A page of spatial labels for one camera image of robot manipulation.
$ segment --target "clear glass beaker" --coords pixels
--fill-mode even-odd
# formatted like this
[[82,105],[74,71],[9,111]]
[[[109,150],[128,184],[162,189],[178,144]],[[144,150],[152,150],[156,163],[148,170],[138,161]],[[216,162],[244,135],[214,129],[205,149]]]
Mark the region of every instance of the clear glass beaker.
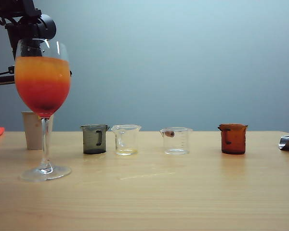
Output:
[[189,135],[193,131],[190,128],[164,128],[160,131],[164,142],[166,154],[189,153]]
[[138,152],[137,133],[141,126],[135,124],[114,125],[111,130],[116,136],[116,153],[131,155]]

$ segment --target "glass stem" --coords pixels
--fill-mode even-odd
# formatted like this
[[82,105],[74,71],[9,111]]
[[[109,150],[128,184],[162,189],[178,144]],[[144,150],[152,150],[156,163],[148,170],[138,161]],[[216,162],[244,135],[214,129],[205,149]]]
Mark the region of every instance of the glass stem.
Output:
[[53,171],[53,167],[50,163],[50,133],[49,133],[49,118],[42,118],[42,130],[43,130],[43,156],[40,163],[41,171],[44,173],[50,173]]

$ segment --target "brown beaker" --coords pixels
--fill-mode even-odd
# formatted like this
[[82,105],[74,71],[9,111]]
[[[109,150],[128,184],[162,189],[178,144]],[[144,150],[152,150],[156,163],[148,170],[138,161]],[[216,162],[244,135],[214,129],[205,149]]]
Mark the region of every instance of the brown beaker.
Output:
[[247,125],[220,124],[218,129],[222,134],[222,152],[227,154],[245,153],[245,134]]

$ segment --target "wine glass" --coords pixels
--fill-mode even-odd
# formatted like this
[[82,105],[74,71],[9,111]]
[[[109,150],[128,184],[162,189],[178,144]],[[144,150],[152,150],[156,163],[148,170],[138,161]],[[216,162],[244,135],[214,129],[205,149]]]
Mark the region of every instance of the wine glass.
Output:
[[50,116],[65,101],[71,76],[64,44],[42,38],[21,39],[15,58],[15,84],[24,103],[40,118],[43,130],[43,155],[40,166],[22,173],[28,181],[43,181],[71,173],[69,167],[50,162]]

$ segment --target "beaker handle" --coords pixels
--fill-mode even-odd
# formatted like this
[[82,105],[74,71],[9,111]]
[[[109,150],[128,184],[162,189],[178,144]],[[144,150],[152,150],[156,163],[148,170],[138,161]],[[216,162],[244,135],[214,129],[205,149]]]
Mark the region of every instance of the beaker handle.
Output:
[[228,136],[227,136],[228,131],[231,131],[231,129],[230,128],[225,129],[225,140],[226,140],[226,144],[231,144],[231,142],[228,141]]
[[101,130],[97,130],[96,133],[98,133],[98,141],[96,146],[102,145],[102,138],[103,138],[103,132]]

